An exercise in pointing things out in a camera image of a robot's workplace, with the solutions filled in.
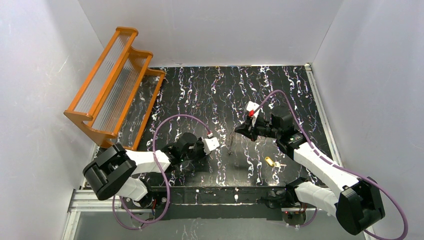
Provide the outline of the white keyring holder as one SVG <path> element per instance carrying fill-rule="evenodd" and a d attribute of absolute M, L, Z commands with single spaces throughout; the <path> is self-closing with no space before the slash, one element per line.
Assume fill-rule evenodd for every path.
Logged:
<path fill-rule="evenodd" d="M 235 138 L 235 132 L 232 131 L 230 132 L 228 137 L 227 153 L 229 155 L 232 155 L 234 153 L 234 138 Z"/>

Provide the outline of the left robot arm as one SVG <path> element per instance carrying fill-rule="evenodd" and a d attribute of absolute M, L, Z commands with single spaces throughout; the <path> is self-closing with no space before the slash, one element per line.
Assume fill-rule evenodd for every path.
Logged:
<path fill-rule="evenodd" d="M 82 174 L 100 201 L 115 195 L 140 201 L 148 194 L 148 187 L 134 175 L 166 172 L 184 161 L 208 156 L 219 145 L 212 135 L 203 138 L 189 132 L 154 151 L 128 150 L 117 143 L 86 165 Z"/>

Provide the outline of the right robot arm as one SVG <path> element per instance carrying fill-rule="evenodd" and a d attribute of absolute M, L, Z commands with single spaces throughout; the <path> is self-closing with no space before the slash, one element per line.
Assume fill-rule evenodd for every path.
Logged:
<path fill-rule="evenodd" d="M 386 216 L 381 194 L 368 180 L 339 169 L 339 165 L 307 142 L 295 128 L 291 115 L 272 114 L 271 121 L 249 111 L 235 133 L 251 141 L 259 136 L 275 139 L 278 149 L 317 176 L 325 187 L 304 177 L 285 185 L 285 198 L 292 203 L 311 204 L 336 217 L 341 227 L 357 235 Z"/>

